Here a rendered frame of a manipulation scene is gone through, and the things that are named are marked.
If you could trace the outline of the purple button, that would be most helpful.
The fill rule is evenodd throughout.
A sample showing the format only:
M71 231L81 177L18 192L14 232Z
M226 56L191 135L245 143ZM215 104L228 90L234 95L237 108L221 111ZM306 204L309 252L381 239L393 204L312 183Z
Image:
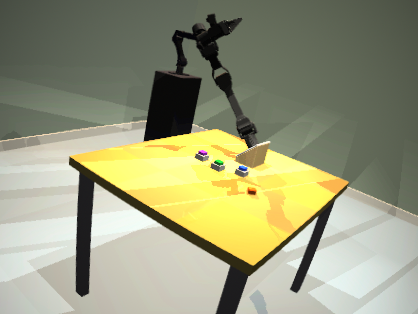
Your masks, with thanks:
M209 160L209 155L208 152L200 150L195 154L195 158L203 162Z

